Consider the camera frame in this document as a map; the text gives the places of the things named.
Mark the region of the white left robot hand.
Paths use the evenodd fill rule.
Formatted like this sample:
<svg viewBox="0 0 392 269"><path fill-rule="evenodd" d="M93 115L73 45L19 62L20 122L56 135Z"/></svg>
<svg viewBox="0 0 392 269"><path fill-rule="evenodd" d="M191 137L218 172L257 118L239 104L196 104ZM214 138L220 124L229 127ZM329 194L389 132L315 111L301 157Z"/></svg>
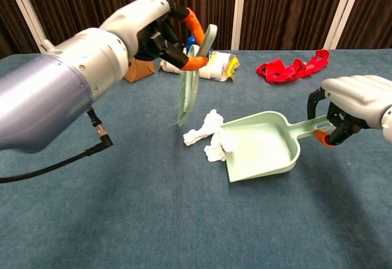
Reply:
<svg viewBox="0 0 392 269"><path fill-rule="evenodd" d="M197 70L208 63L206 56L187 56L168 19L186 24L198 44L205 39L203 28L189 7L172 0L135 0L118 9L100 26L118 36L129 58L152 61L162 58L180 70Z"/></svg>

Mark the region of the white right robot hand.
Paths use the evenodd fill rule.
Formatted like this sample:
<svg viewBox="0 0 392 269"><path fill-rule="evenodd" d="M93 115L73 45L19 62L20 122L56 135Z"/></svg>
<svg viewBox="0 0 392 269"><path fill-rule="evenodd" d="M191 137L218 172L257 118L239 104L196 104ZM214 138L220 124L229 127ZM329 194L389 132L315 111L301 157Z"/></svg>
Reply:
<svg viewBox="0 0 392 269"><path fill-rule="evenodd" d="M330 102L327 120L335 127L315 137L326 146L340 145L362 129L380 129L391 142L391 80L378 75L328 78L308 96L307 118L314 119L319 101Z"/></svg>

